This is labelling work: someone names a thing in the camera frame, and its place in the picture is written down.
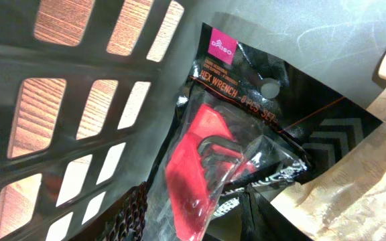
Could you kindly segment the hex wrench set packet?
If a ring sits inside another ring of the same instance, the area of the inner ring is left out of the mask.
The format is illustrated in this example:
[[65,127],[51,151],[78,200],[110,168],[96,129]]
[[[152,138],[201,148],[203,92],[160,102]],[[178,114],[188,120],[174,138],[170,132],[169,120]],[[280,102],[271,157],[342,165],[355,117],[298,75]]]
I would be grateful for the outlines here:
[[247,186],[271,203],[329,170],[380,125],[286,61],[203,24],[151,177],[143,239],[211,240],[217,219],[225,231],[241,229]]

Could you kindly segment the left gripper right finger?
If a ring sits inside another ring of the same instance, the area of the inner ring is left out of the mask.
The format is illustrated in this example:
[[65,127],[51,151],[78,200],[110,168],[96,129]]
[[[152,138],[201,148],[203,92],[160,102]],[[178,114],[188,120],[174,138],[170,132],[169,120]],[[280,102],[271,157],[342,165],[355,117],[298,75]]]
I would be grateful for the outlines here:
[[312,241],[251,186],[239,194],[241,237],[247,241]]

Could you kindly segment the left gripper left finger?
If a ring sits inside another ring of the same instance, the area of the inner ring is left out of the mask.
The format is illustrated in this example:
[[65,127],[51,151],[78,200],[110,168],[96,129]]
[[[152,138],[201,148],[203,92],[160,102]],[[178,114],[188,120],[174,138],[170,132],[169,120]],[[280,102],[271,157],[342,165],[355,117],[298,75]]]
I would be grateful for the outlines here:
[[148,191],[147,181],[131,187],[68,240],[143,240]]

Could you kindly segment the cookie snack pouch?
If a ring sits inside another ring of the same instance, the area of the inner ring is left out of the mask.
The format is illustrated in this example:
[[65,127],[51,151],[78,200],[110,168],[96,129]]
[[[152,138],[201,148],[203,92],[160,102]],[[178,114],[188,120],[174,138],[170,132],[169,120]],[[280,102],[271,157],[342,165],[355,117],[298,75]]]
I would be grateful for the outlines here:
[[[378,71],[386,80],[386,54]],[[370,104],[383,124],[319,178],[272,205],[313,240],[386,240],[386,88]]]

